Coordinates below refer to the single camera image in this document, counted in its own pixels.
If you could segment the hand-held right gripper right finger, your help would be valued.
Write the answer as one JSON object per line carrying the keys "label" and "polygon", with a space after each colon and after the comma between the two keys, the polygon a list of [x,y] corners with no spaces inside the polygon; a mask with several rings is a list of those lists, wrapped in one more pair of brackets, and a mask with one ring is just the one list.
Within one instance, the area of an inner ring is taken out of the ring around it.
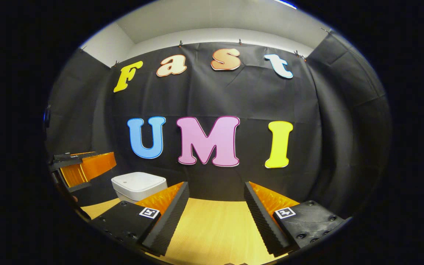
{"label": "hand-held right gripper right finger", "polygon": [[294,201],[252,182],[244,185],[244,198],[269,254],[308,249],[345,225],[345,219],[315,200]]}

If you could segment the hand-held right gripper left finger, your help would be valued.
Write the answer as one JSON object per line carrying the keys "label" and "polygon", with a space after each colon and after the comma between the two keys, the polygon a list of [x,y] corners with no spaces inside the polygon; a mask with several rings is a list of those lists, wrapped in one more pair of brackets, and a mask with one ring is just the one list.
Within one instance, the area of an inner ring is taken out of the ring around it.
{"label": "hand-held right gripper left finger", "polygon": [[138,203],[117,203],[91,225],[125,248],[165,255],[190,197],[188,182],[175,184]]}

